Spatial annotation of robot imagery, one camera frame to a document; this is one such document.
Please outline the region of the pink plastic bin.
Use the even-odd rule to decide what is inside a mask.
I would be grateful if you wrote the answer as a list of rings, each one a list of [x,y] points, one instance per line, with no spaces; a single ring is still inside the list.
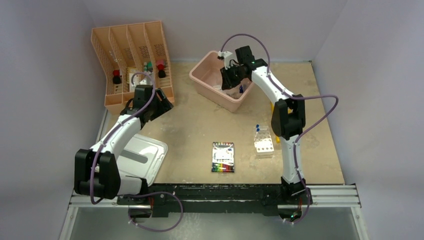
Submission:
[[[198,94],[234,113],[247,99],[255,84],[245,78],[237,87],[223,92],[216,91],[213,86],[222,86],[221,68],[224,62],[218,59],[218,52],[208,52],[189,72],[189,77],[194,81],[194,88]],[[244,86],[244,93],[239,93],[239,87]]]

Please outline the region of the white plastic lid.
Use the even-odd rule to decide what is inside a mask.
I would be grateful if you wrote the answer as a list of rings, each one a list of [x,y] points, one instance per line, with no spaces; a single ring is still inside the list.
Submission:
[[[146,179],[147,185],[151,186],[167,152],[165,142],[136,134],[119,155],[117,166],[129,176]]]

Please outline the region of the white sachet packet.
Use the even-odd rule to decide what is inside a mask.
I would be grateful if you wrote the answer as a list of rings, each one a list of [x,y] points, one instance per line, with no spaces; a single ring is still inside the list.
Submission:
[[[221,85],[214,85],[214,86],[213,86],[213,88],[214,88],[217,92],[223,93],[223,90],[222,90],[222,86],[221,86]]]

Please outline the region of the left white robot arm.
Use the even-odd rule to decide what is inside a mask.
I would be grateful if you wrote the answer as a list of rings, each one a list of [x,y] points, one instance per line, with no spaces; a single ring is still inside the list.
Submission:
[[[119,155],[146,123],[173,108],[161,88],[137,85],[134,96],[120,112],[112,129],[89,149],[79,149],[74,157],[74,191],[100,199],[129,195],[138,205],[149,199],[148,181],[119,170]]]

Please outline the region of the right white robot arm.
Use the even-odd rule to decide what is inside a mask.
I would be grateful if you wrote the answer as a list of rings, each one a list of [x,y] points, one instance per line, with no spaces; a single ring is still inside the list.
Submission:
[[[220,69],[221,88],[237,88],[241,81],[248,79],[257,85],[273,103],[271,128],[282,140],[283,173],[282,180],[287,186],[281,189],[280,196],[288,204],[300,198],[301,192],[296,184],[304,180],[302,167],[297,156],[300,148],[296,139],[303,133],[306,125],[305,101],[300,95],[285,88],[270,71],[269,65],[262,59],[256,59],[249,46],[230,51],[219,51],[218,59],[224,62]]]

